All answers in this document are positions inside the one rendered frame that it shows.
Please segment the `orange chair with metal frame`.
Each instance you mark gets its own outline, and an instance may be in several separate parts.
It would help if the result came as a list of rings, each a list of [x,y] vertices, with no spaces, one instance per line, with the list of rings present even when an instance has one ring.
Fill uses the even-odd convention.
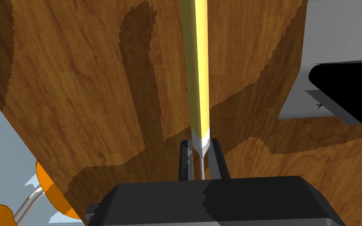
[[[80,217],[38,161],[36,162],[36,177],[39,186],[25,199],[16,213],[13,213],[8,206],[0,204],[0,226],[22,226],[33,207],[44,196],[59,213],[71,219],[80,220]]]

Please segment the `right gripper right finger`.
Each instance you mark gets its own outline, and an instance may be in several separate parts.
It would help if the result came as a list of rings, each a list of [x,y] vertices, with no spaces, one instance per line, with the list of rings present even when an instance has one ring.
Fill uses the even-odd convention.
[[[230,173],[218,139],[210,139],[210,146],[207,151],[210,178],[230,179]]]

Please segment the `yellow pencil with silver tip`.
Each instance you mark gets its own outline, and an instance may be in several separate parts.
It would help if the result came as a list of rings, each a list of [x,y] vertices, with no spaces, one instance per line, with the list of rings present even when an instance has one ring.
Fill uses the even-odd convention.
[[[181,0],[181,15],[192,147],[200,156],[204,179],[204,157],[210,145],[207,0]]]

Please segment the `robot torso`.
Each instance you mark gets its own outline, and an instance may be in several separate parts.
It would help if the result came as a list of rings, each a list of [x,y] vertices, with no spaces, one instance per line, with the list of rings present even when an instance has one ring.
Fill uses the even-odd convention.
[[[362,0],[309,0],[300,70],[279,119],[362,125]]]

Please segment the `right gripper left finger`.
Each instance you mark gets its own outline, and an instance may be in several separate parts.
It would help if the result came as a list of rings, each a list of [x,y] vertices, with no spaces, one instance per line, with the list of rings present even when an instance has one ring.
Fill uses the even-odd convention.
[[[193,180],[193,154],[192,154],[192,141],[183,140],[180,143],[179,152],[179,181]]]

